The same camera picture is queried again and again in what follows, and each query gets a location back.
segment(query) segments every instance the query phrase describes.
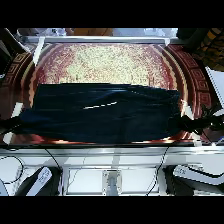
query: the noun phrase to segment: dark blue cloth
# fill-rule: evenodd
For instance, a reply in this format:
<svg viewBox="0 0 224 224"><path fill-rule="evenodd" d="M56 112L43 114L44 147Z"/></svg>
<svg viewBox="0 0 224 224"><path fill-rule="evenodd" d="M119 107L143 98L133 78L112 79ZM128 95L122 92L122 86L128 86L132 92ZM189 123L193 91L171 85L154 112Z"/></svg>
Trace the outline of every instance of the dark blue cloth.
<svg viewBox="0 0 224 224"><path fill-rule="evenodd" d="M16 133L105 144L163 139L180 131L178 99L175 90L137 85L43 84Z"/></svg>

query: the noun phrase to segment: black and white device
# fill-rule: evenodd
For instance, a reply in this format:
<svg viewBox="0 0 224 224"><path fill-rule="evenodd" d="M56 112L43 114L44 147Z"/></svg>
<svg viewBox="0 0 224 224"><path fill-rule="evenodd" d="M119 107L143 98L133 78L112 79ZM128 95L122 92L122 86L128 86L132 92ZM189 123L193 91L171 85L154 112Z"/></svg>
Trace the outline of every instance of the black and white device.
<svg viewBox="0 0 224 224"><path fill-rule="evenodd" d="M57 196L60 194L61 178L62 171L58 167L41 167L22 182L15 196ZM2 181L0 196L8 196Z"/></svg>
<svg viewBox="0 0 224 224"><path fill-rule="evenodd" d="M195 190L224 194L224 173L213 175L182 165L167 166L163 171L168 194L193 196Z"/></svg>

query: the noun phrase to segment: dark clothing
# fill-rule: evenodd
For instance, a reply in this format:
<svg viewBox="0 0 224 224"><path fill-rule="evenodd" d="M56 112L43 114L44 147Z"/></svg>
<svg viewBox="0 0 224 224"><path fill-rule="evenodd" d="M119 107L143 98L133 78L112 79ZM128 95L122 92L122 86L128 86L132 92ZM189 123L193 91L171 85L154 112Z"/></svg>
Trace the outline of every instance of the dark clothing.
<svg viewBox="0 0 224 224"><path fill-rule="evenodd" d="M163 139L180 131L178 99L175 90L128 84L39 85L15 133L105 144Z"/></svg>

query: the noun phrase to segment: red patterned rug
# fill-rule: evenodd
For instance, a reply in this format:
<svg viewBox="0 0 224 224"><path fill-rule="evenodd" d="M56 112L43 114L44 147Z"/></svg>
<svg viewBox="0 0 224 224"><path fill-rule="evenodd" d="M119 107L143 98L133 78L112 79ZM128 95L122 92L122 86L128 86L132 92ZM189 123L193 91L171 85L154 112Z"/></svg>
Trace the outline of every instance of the red patterned rug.
<svg viewBox="0 0 224 224"><path fill-rule="evenodd" d="M201 104L218 101L203 66L180 45L66 43L44 46L37 67L32 56L18 55L0 88L3 118L11 116L15 102L32 106L38 83L129 83L177 89L181 100L200 116ZM179 105L183 112L182 101ZM181 132L172 139L189 139ZM14 136L13 143L61 143L36 135Z"/></svg>

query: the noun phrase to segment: metal bracket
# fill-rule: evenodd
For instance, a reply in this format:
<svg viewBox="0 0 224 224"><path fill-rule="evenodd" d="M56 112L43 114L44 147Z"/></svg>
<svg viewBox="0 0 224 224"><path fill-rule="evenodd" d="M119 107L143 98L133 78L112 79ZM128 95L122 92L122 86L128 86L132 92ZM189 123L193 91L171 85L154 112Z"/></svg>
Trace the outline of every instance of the metal bracket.
<svg viewBox="0 0 224 224"><path fill-rule="evenodd" d="M122 178L120 170L103 171L102 192L104 196L119 196L122 193Z"/></svg>

